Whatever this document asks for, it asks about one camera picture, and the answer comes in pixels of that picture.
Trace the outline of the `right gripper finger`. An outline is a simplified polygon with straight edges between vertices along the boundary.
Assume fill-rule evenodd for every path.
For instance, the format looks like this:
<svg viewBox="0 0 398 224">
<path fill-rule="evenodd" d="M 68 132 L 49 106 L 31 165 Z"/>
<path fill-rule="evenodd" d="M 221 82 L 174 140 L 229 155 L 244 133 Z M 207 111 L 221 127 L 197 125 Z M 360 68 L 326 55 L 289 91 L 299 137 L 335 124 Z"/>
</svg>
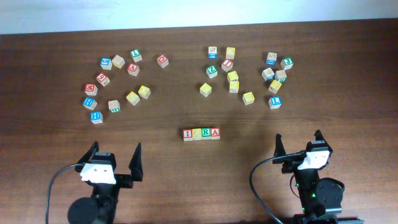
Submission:
<svg viewBox="0 0 398 224">
<path fill-rule="evenodd" d="M 274 164 L 283 163 L 283 159 L 286 156 L 286 151 L 284 149 L 284 145 L 282 143 L 282 136 L 280 134 L 276 134 L 275 136 L 275 150 L 274 150 Z"/>
<path fill-rule="evenodd" d="M 325 138 L 323 137 L 323 134 L 319 129 L 315 131 L 314 136 L 316 142 L 325 142 Z"/>
</svg>

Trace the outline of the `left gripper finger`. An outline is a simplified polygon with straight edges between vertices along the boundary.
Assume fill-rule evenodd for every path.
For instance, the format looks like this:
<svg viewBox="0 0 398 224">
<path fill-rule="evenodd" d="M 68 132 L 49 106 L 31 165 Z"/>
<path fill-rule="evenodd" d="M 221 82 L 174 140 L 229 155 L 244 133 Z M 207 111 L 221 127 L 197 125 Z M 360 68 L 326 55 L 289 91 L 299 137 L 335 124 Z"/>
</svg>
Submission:
<svg viewBox="0 0 398 224">
<path fill-rule="evenodd" d="M 143 167 L 142 167 L 142 148 L 139 142 L 132 159 L 129 163 L 129 169 L 131 171 L 131 179 L 135 182 L 142 182 L 144 177 Z"/>
<path fill-rule="evenodd" d="M 81 171 L 86 163 L 89 163 L 92 157 L 99 151 L 99 144 L 95 141 L 90 149 L 78 160 L 80 166 L 75 167 L 76 171 Z"/>
</svg>

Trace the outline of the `yellow C block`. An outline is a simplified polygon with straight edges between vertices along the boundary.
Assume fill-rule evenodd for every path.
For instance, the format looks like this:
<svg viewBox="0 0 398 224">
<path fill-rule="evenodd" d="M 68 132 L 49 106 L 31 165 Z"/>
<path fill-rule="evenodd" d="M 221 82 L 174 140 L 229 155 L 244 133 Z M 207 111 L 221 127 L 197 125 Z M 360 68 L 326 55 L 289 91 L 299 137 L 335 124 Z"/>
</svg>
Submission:
<svg viewBox="0 0 398 224">
<path fill-rule="evenodd" d="M 194 141 L 202 140 L 201 128 L 192 129 L 192 139 Z"/>
</svg>

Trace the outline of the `green R block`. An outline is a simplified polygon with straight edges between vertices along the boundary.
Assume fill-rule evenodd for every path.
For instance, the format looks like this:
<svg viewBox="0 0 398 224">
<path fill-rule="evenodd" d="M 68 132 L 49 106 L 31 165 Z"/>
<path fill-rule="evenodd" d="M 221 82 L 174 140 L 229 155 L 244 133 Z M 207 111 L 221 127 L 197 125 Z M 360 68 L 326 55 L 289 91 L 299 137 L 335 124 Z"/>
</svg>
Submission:
<svg viewBox="0 0 398 224">
<path fill-rule="evenodd" d="M 201 138 L 202 139 L 211 139 L 211 128 L 202 128 L 201 129 Z"/>
</svg>

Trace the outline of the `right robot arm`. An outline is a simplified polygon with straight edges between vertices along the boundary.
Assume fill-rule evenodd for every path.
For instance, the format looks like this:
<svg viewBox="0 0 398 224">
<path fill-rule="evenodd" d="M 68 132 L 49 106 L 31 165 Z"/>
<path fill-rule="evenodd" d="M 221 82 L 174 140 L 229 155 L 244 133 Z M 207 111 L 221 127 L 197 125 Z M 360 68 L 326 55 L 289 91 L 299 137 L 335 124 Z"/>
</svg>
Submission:
<svg viewBox="0 0 398 224">
<path fill-rule="evenodd" d="M 318 172 L 328 165 L 333 150 L 321 131 L 315 131 L 314 136 L 305 150 L 287 154 L 282 136 L 277 134 L 272 163 L 282 164 L 283 174 L 294 175 L 303 209 L 301 215 L 294 215 L 295 223 L 337 223 L 345 185 L 336 179 L 319 177 Z"/>
</svg>

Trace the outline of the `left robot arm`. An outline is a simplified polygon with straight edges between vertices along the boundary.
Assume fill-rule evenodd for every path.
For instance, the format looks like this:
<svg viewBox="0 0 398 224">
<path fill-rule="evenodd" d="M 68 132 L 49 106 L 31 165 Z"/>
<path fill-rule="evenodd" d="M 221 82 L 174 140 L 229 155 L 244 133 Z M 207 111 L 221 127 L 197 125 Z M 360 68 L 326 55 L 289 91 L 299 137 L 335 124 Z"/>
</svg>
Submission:
<svg viewBox="0 0 398 224">
<path fill-rule="evenodd" d="M 99 152 L 98 142 L 78 161 L 82 167 L 77 167 L 81 180 L 93 188 L 89 197 L 74 201 L 68 209 L 69 223 L 104 223 L 114 221 L 116 207 L 119 202 L 119 191 L 131 189 L 134 182 L 143 181 L 141 159 L 141 144 L 138 144 L 129 163 L 130 174 L 116 174 L 116 158 L 111 152 Z"/>
</svg>

